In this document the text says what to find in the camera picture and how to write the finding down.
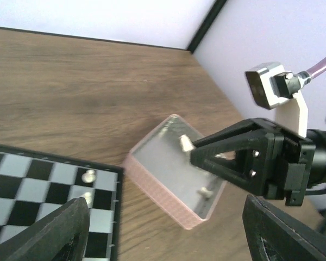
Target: screw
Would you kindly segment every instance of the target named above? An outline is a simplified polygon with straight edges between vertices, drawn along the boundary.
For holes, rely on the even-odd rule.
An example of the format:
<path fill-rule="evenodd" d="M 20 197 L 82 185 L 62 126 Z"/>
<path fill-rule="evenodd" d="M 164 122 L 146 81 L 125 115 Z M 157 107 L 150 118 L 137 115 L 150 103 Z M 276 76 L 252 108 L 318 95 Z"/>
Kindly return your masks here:
<path fill-rule="evenodd" d="M 252 156 L 254 156 L 255 158 L 257 158 L 260 155 L 259 151 L 253 150 L 252 151 Z"/>
<path fill-rule="evenodd" d="M 293 78 L 293 73 L 292 72 L 288 72 L 286 75 L 285 75 L 285 79 L 286 80 L 291 80 Z"/>
<path fill-rule="evenodd" d="M 256 175 L 256 171 L 250 170 L 250 177 L 254 177 Z"/>

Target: black mount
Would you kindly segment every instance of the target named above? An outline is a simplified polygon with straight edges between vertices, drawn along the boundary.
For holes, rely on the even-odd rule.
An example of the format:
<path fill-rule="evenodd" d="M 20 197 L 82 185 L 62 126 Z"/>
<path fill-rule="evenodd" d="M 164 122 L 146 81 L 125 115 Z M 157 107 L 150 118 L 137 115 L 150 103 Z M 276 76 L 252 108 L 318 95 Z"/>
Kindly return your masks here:
<path fill-rule="evenodd" d="M 248 195 L 243 223 L 252 260 L 326 261 L 326 237 L 270 203 Z"/>
<path fill-rule="evenodd" d="M 193 143 L 191 164 L 248 192 L 301 206 L 315 144 L 268 119 L 247 119 Z M 234 159 L 218 157 L 235 152 Z"/>

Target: wooden table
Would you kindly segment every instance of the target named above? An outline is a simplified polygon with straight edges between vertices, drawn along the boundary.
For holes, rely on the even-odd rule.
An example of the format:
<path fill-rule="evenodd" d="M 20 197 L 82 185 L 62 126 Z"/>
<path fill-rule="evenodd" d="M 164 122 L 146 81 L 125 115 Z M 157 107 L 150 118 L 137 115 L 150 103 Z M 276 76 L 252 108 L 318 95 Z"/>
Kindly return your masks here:
<path fill-rule="evenodd" d="M 170 114 L 204 135 L 241 120 L 189 52 L 0 30 L 2 144 L 120 165 Z M 250 260 L 246 194 L 228 184 L 211 220 L 185 231 L 126 179 L 119 259 Z M 320 220 L 308 199 L 275 205 Z"/>

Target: metal tray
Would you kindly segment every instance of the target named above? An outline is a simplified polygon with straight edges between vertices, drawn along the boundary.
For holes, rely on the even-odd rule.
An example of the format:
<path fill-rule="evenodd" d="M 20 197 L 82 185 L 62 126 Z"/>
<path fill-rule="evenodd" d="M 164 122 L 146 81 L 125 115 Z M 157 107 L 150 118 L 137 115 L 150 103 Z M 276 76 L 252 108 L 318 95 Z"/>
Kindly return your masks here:
<path fill-rule="evenodd" d="M 180 116 L 171 115 L 130 151 L 123 166 L 157 205 L 192 229 L 209 219 L 226 182 L 190 164 L 180 145 L 184 134 L 191 141 L 203 137 Z"/>

